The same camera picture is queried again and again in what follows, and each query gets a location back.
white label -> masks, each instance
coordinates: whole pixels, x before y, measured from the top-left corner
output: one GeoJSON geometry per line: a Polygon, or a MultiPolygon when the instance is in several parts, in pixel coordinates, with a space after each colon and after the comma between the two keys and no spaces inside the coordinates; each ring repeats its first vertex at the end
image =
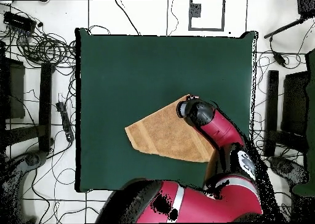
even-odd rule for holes
{"type": "Polygon", "coordinates": [[[239,157],[239,165],[241,168],[254,180],[255,178],[255,165],[253,164],[252,160],[249,158],[247,153],[243,151],[239,151],[237,153],[239,157]]]}

brown towel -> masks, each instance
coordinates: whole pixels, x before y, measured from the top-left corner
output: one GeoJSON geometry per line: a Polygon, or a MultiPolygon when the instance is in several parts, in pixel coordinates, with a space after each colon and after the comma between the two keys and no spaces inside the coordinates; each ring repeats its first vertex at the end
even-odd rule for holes
{"type": "Polygon", "coordinates": [[[209,162],[212,145],[176,113],[186,96],[125,128],[133,146],[142,153],[191,162],[209,162]]]}

black stand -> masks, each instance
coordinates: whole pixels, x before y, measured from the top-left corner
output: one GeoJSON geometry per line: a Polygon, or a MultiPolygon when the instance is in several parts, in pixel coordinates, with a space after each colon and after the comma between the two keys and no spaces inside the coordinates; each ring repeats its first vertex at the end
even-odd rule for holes
{"type": "Polygon", "coordinates": [[[269,38],[275,34],[278,34],[280,32],[283,32],[284,30],[287,30],[288,28],[301,24],[309,18],[315,17],[315,0],[297,0],[297,4],[298,4],[298,13],[301,15],[300,19],[295,20],[294,22],[286,26],[283,26],[282,28],[278,28],[276,31],[273,31],[267,34],[266,36],[264,36],[264,38],[269,38]]]}
{"type": "Polygon", "coordinates": [[[300,18],[300,19],[295,20],[294,22],[292,22],[292,23],[290,23],[290,24],[288,24],[288,25],[286,25],[286,26],[283,26],[282,28],[278,28],[276,31],[273,31],[273,32],[267,34],[267,35],[264,36],[263,38],[270,38],[271,36],[273,36],[273,35],[275,35],[275,34],[278,34],[278,33],[280,33],[280,32],[283,32],[284,30],[287,30],[288,28],[291,28],[291,27],[296,26],[296,25],[298,25],[298,24],[301,24],[301,23],[303,23],[303,22],[304,22],[304,19],[300,18]]]}

floor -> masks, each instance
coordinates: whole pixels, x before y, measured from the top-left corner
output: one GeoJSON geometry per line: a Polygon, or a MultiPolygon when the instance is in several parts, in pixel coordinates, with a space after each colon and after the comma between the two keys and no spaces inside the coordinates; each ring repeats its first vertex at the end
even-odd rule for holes
{"type": "MultiPolygon", "coordinates": [[[[256,105],[265,100],[266,79],[265,74],[270,69],[279,70],[279,94],[282,93],[283,79],[286,74],[295,73],[306,70],[305,64],[300,64],[293,70],[285,69],[277,63],[272,63],[273,58],[269,52],[269,40],[263,39],[263,36],[277,28],[296,20],[299,15],[297,13],[296,0],[226,0],[225,1],[225,28],[224,31],[188,31],[188,8],[189,0],[117,0],[117,3],[128,13],[137,31],[142,35],[158,35],[158,36],[229,36],[239,37],[245,31],[257,31],[257,81],[261,79],[259,88],[256,91],[256,105]]],[[[193,3],[201,3],[203,9],[211,11],[211,14],[203,12],[200,19],[193,19],[191,26],[193,28],[221,28],[222,17],[222,0],[193,0],[193,3]]],[[[45,33],[54,33],[62,36],[69,44],[75,39],[74,29],[77,27],[91,27],[94,25],[104,26],[99,28],[93,27],[93,34],[136,34],[123,11],[118,7],[114,0],[93,0],[93,1],[49,1],[44,4],[39,1],[14,1],[12,7],[26,12],[32,17],[43,22],[43,30],[45,33]]],[[[0,4],[0,30],[6,28],[2,22],[3,13],[10,10],[9,7],[0,4]]],[[[274,36],[272,47],[278,52],[294,53],[299,52],[302,62],[304,62],[304,54],[315,48],[315,39],[312,39],[311,25],[314,20],[308,20],[302,25],[295,26],[281,34],[274,36]]],[[[7,55],[13,59],[20,59],[27,68],[31,66],[23,59],[16,55],[17,47],[12,46],[7,55]]],[[[298,62],[295,55],[288,56],[290,62],[289,67],[297,66],[298,62]]],[[[61,68],[63,74],[71,72],[71,68],[61,68]]],[[[34,100],[39,96],[39,75],[37,69],[27,69],[25,74],[25,100],[34,100]]],[[[53,75],[52,85],[52,103],[57,103],[58,99],[66,97],[68,93],[68,85],[70,76],[62,75],[55,72],[53,75]]],[[[279,114],[278,125],[281,122],[281,103],[279,96],[279,114]]],[[[38,103],[25,101],[26,107],[29,109],[35,123],[38,122],[38,103]]],[[[72,98],[72,105],[68,105],[68,113],[71,122],[75,124],[75,99],[72,98]]],[[[255,130],[261,130],[264,120],[265,106],[264,103],[255,107],[255,130]]],[[[8,128],[16,128],[24,126],[25,123],[32,123],[27,115],[24,119],[13,119],[8,121],[8,128]]],[[[65,139],[61,125],[60,113],[52,108],[52,136],[56,137],[55,153],[64,150],[68,143],[65,139]]],[[[255,135],[254,139],[257,145],[262,144],[261,135],[255,135]]],[[[34,145],[36,148],[37,140],[28,140],[8,147],[7,155],[14,157],[24,152],[29,146],[34,145]]],[[[51,200],[50,207],[44,217],[42,223],[56,223],[54,211],[57,211],[57,218],[60,223],[93,223],[97,217],[97,212],[102,208],[104,202],[110,195],[110,191],[90,191],[88,193],[77,193],[74,190],[74,170],[75,166],[75,142],[74,145],[66,150],[63,155],[58,155],[53,161],[48,160],[42,167],[38,169],[36,184],[34,189],[43,197],[51,200]]],[[[296,155],[296,151],[292,150],[287,154],[296,155]]],[[[275,191],[283,191],[289,193],[286,182],[277,175],[269,171],[269,176],[275,191]]],[[[24,207],[27,215],[36,215],[37,223],[47,210],[48,204],[36,196],[31,187],[34,179],[34,171],[32,171],[25,181],[24,185],[24,207]]],[[[290,199],[282,194],[277,194],[276,199],[279,205],[282,203],[290,205],[290,199]]]]}

green table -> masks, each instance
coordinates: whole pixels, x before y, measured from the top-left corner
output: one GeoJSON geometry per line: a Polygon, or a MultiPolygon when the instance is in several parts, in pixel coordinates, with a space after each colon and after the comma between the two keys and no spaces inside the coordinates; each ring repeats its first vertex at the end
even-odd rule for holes
{"type": "Polygon", "coordinates": [[[186,94],[217,102],[249,134],[255,32],[210,38],[92,36],[77,29],[76,39],[77,191],[118,190],[134,178],[201,187],[206,163],[143,154],[124,130],[186,94]]]}

